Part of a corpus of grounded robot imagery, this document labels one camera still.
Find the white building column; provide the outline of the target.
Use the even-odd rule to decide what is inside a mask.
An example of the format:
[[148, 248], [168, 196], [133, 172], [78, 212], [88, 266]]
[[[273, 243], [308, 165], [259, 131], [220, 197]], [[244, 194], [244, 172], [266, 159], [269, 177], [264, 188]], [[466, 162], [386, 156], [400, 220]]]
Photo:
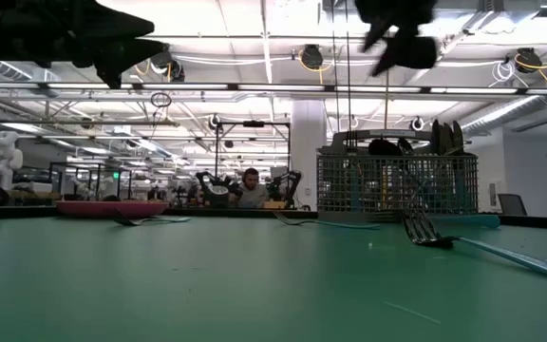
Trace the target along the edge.
[[316, 211], [317, 149], [326, 144], [327, 112], [325, 103], [316, 100], [292, 102], [292, 169], [302, 173], [296, 189], [298, 201]]

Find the grey office chair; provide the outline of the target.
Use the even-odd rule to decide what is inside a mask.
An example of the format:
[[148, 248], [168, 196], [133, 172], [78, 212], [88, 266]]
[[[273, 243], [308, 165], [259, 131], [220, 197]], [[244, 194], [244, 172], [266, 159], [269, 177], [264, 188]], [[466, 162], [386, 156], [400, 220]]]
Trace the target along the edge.
[[505, 216], [526, 217], [527, 210], [520, 195], [498, 194], [501, 212]]

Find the teal spoons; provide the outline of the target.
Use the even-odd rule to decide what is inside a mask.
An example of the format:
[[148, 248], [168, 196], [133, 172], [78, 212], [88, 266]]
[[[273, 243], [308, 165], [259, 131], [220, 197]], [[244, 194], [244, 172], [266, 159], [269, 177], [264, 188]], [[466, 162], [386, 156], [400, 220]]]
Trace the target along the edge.
[[190, 218], [140, 218], [129, 219], [125, 217], [115, 217], [114, 221], [122, 226], [133, 227], [141, 226], [144, 223], [183, 223], [190, 221]]

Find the pink round plate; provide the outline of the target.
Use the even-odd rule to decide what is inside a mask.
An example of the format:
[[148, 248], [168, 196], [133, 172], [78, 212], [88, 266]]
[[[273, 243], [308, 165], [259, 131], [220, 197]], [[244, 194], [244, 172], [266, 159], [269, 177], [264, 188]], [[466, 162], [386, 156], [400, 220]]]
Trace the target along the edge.
[[67, 217], [82, 219], [110, 219], [117, 214], [129, 219], [145, 219], [162, 214], [169, 204], [163, 201], [56, 201], [57, 211]]

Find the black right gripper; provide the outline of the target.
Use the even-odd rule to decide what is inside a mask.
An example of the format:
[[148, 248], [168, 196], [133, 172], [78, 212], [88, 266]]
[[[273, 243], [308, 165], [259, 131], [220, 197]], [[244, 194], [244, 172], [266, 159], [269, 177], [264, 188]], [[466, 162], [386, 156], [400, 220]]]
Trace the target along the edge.
[[[391, 27], [412, 35], [419, 26], [430, 23], [438, 0], [354, 0], [360, 19], [369, 24], [362, 51], [370, 50]], [[370, 72], [378, 76], [392, 67], [430, 69], [438, 60], [438, 45], [432, 37], [410, 37], [402, 41], [384, 37], [386, 49]]]

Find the black gantry frame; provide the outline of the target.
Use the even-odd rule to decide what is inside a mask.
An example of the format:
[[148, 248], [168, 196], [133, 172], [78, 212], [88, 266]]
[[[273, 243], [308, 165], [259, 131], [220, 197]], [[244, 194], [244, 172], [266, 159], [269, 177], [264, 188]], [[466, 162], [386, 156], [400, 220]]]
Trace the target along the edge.
[[218, 173], [219, 168], [219, 148], [220, 143], [225, 140], [226, 136], [237, 126], [241, 125], [247, 128], [264, 128], [270, 126], [282, 140], [287, 144], [287, 168], [290, 169], [292, 166], [292, 155], [291, 155], [291, 142], [292, 142], [292, 125], [290, 123], [276, 123], [276, 122], [263, 122], [257, 120], [243, 121], [241, 123], [232, 123], [232, 122], [223, 122], [218, 121], [215, 124], [215, 174], [210, 177], [212, 181], [215, 182], [216, 186], [227, 186], [226, 180], [221, 178]]

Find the long ceiling light bar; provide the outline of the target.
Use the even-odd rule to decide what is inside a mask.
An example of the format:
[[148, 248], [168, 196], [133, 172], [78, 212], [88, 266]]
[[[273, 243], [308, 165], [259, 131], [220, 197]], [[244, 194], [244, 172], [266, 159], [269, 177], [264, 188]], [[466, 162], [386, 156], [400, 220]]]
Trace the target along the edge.
[[[34, 83], [0, 82], [0, 89], [30, 90], [110, 90], [106, 84], [98, 83]], [[181, 91], [264, 91], [264, 92], [357, 92], [398, 94], [449, 94], [547, 96], [547, 88], [510, 87], [455, 87], [455, 86], [388, 86], [388, 85], [276, 85], [276, 84], [207, 84], [207, 83], [139, 83], [122, 84], [120, 90], [181, 90]]]

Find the black aluminium table frame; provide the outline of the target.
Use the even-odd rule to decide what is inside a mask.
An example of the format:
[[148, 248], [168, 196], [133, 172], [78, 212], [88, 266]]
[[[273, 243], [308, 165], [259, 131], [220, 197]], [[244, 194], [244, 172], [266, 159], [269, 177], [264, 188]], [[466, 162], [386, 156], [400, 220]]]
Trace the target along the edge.
[[[244, 218], [244, 219], [273, 219], [273, 211], [276, 210], [231, 210], [231, 209], [166, 209], [163, 217], [211, 217], [211, 218]], [[289, 219], [319, 219], [323, 221], [339, 222], [400, 222], [399, 212], [386, 211], [377, 213], [333, 213], [333, 212], [307, 212], [307, 211], [282, 211]], [[45, 217], [66, 217], [61, 215], [54, 206], [10, 206], [0, 207], [0, 219], [28, 219]], [[518, 217], [497, 215], [501, 225], [547, 227], [547, 218]]]

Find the silver ventilation duct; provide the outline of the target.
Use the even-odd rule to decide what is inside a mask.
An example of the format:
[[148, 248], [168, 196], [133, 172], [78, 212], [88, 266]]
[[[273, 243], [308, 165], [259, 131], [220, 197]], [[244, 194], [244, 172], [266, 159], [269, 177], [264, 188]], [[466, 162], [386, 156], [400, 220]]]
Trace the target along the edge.
[[533, 95], [506, 104], [491, 104], [458, 121], [465, 137], [475, 136], [493, 128], [547, 109], [547, 98]]

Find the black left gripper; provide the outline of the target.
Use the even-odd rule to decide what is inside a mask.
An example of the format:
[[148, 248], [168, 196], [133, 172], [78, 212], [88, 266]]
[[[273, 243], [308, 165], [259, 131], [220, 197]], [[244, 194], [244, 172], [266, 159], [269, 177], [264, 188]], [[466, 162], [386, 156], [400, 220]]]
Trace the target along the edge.
[[27, 60], [42, 68], [64, 61], [78, 68], [95, 66], [110, 88], [122, 86], [122, 74], [129, 68], [168, 50], [159, 41], [128, 40], [105, 44], [94, 57], [87, 36], [137, 38], [154, 31], [153, 22], [96, 0], [26, 0], [26, 10], [39, 22], [26, 43]]

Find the person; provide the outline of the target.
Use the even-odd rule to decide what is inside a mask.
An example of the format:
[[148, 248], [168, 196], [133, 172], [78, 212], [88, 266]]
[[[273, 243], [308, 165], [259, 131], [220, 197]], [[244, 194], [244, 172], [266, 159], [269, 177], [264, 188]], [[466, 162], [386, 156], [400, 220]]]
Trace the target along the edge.
[[239, 190], [241, 196], [236, 200], [238, 208], [263, 208], [264, 203], [269, 199], [268, 189], [259, 182], [259, 173], [254, 168], [248, 168], [244, 171]]

